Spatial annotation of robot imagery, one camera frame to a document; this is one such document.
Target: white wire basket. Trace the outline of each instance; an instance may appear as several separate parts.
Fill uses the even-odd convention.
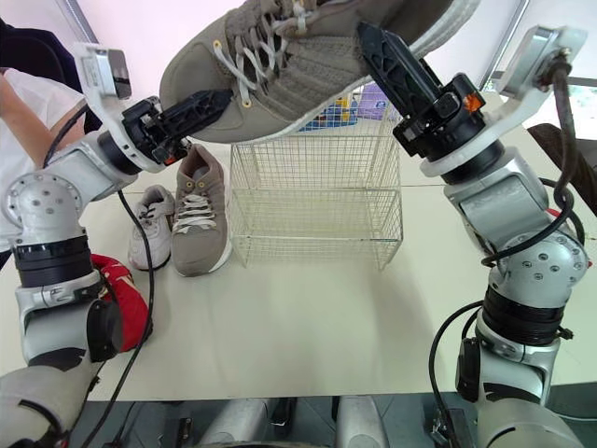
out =
[[[370,259],[383,269],[402,243],[397,122],[371,83],[298,133],[234,145],[230,233],[244,265]]]

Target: white shirt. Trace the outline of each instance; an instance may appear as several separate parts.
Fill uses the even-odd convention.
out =
[[[60,82],[33,77],[13,68],[6,70],[4,77],[48,129],[84,99],[81,93]],[[34,170],[34,162],[4,120],[0,119],[0,201],[4,202],[8,186],[17,177]],[[0,213],[0,251],[9,250],[7,237],[18,233],[19,229],[8,221],[4,213]]]

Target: shoelace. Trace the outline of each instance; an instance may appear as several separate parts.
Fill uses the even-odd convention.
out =
[[[155,208],[147,208],[137,215],[139,222],[146,231],[155,231],[158,227],[158,223],[155,220],[153,213],[156,211]]]
[[[330,0],[329,3],[344,3],[346,0]],[[293,15],[289,19],[283,21],[276,21],[268,19],[263,16],[261,18],[262,28],[265,32],[265,42],[261,40],[257,35],[255,28],[250,30],[252,48],[248,48],[243,44],[241,39],[236,37],[237,52],[235,61],[232,60],[229,54],[225,53],[222,49],[222,43],[219,40],[214,41],[214,53],[216,58],[222,62],[230,72],[236,76],[239,84],[239,92],[243,99],[244,107],[251,107],[251,99],[249,97],[249,90],[256,91],[257,86],[263,84],[268,80],[268,74],[266,68],[264,68],[261,58],[259,56],[259,50],[262,49],[268,55],[268,66],[267,69],[272,71],[276,64],[282,65],[284,60],[284,54],[288,46],[288,41],[281,37],[280,48],[276,49],[276,42],[274,39],[274,33],[282,27],[294,25],[297,27],[297,34],[304,34],[307,31],[307,19],[314,19],[316,15],[315,10],[308,10],[303,6],[304,0],[293,0]],[[246,59],[253,65],[257,77],[257,81],[254,82],[248,78],[244,73],[244,59]]]
[[[212,204],[205,196],[189,194],[183,198],[180,204],[172,231],[173,233],[187,233],[192,226],[198,226],[206,231],[215,227],[214,217]]]

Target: table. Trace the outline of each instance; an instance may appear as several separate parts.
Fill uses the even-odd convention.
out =
[[[488,95],[489,108],[500,104]],[[505,136],[539,175],[557,168],[519,128]],[[229,147],[206,145],[228,163]],[[405,241],[379,272],[373,263],[262,263],[244,268],[234,256],[216,273],[179,276],[172,263],[156,272],[154,332],[119,399],[228,399],[242,397],[384,394],[430,391],[427,357],[435,331],[460,306],[483,298],[487,268],[461,219],[442,194],[441,180],[420,174],[419,160],[402,153]],[[141,174],[126,188],[136,203],[144,189],[175,189],[176,167]],[[597,219],[577,201],[588,236]],[[93,203],[82,223],[95,253],[126,261],[132,228],[118,198]],[[597,242],[587,249],[597,258]],[[147,275],[133,271],[147,294]],[[19,342],[12,261],[0,273],[0,374],[24,362]],[[594,356],[597,269],[576,286],[564,325],[555,384],[597,381]],[[450,328],[437,352],[441,389],[453,390],[460,330]],[[90,399],[108,399],[130,354],[106,364]]]

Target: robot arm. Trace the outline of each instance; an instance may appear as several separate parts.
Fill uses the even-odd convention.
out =
[[[502,79],[509,100],[492,114],[480,112],[485,102],[465,75],[442,86],[399,37],[366,24],[359,34],[372,77],[404,117],[395,137],[423,158],[424,174],[441,175],[466,226],[499,254],[486,259],[495,264],[476,337],[462,342],[458,359],[457,389],[479,409],[479,446],[581,446],[544,406],[563,310],[589,259],[566,225],[536,236],[552,222],[548,195],[498,138],[538,110],[553,67],[571,61],[586,34],[531,29]]]
[[[121,346],[119,308],[99,299],[103,279],[78,224],[83,210],[142,170],[156,173],[184,157],[184,137],[216,121],[231,98],[198,92],[165,111],[157,98],[125,110],[131,89],[121,51],[79,45],[76,64],[104,127],[18,178],[2,203],[21,228],[11,243],[28,367],[0,378],[0,446],[66,439],[102,363]]]

